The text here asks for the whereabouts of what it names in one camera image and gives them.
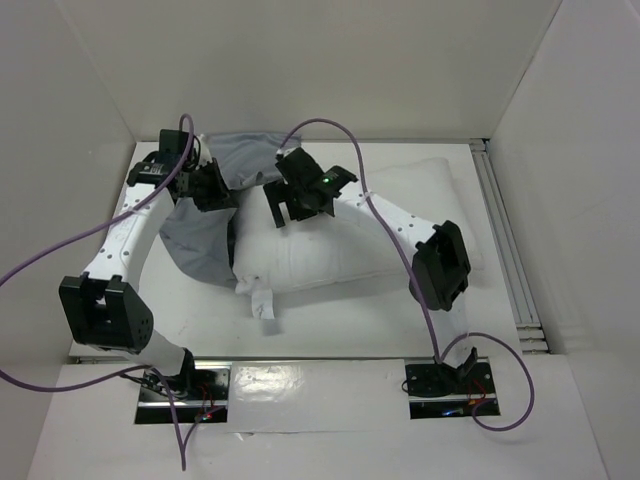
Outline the white pillow care label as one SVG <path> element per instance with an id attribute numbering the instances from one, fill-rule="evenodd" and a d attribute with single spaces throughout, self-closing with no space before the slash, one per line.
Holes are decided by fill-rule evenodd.
<path id="1" fill-rule="evenodd" d="M 259 320 L 274 320 L 273 291 L 269 288 L 259 287 L 251 294 L 251 309 L 253 317 Z"/>

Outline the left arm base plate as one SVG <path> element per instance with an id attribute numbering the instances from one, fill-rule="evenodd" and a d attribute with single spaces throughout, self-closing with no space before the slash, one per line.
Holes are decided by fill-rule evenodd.
<path id="1" fill-rule="evenodd" d="M 204 364 L 196 366 L 196 371 L 192 386 L 186 390 L 172 390 L 178 423 L 226 423 L 231 366 Z M 144 371 L 139 376 L 125 374 L 122 378 L 139 387 L 135 424 L 160 425 L 173 422 L 167 391 L 156 374 Z"/>

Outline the grey pillowcase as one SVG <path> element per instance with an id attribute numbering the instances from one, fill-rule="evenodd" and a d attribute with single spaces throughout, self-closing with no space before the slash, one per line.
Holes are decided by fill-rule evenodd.
<path id="1" fill-rule="evenodd" d="M 241 192 L 280 177 L 276 151 L 281 132 L 203 134 L 200 144 L 214 158 L 189 181 L 191 195 L 177 201 L 159 236 L 185 275 L 233 287 L 235 231 L 232 220 Z"/>

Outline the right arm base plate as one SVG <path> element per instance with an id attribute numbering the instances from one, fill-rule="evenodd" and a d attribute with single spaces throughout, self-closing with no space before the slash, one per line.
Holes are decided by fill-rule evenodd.
<path id="1" fill-rule="evenodd" d="M 408 396 L 411 420 L 499 416 L 493 373 L 487 361 L 479 361 L 460 382 L 446 379 L 432 362 L 405 364 L 402 391 Z"/>

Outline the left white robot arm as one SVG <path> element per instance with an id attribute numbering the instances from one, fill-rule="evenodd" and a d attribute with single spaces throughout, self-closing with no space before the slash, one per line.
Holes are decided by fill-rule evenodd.
<path id="1" fill-rule="evenodd" d="M 122 208 L 94 259 L 59 286 L 76 343 L 156 369 L 163 389 L 176 399 L 196 390 L 193 355 L 155 330 L 138 290 L 154 239 L 183 199 L 209 212 L 230 205 L 231 193 L 200 138 L 164 129 L 157 150 L 129 171 Z"/>

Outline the aluminium frame rail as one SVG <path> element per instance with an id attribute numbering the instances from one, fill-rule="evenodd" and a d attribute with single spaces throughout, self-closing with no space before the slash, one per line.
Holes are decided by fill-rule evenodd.
<path id="1" fill-rule="evenodd" d="M 532 291 L 519 255 L 503 197 L 491 164 L 489 142 L 473 139 L 470 151 L 491 225 L 522 352 L 550 354 Z"/>

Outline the white pillow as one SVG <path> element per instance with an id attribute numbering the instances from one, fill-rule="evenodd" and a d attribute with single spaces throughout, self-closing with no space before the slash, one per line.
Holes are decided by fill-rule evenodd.
<path id="1" fill-rule="evenodd" d="M 378 197 L 422 219 L 456 223 L 472 268 L 483 269 L 484 259 L 454 188 L 447 159 L 428 158 L 388 167 L 368 174 L 367 183 Z M 327 215 L 276 227 L 260 187 L 243 193 L 234 229 L 233 273 L 235 291 L 240 295 L 250 294 L 255 287 L 288 293 L 403 269 L 384 232 L 369 235 L 353 223 Z"/>

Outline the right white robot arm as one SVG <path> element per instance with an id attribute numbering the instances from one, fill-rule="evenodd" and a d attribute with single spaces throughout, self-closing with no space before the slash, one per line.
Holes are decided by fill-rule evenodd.
<path id="1" fill-rule="evenodd" d="M 435 362 L 429 379 L 409 380 L 405 389 L 426 398 L 460 391 L 471 379 L 478 353 L 467 342 L 462 295 L 471 264 L 458 225 L 411 214 L 369 190 L 363 173 L 341 166 L 324 170 L 300 147 L 279 149 L 275 166 L 280 179 L 263 189 L 276 227 L 324 215 L 392 242 L 425 316 Z"/>

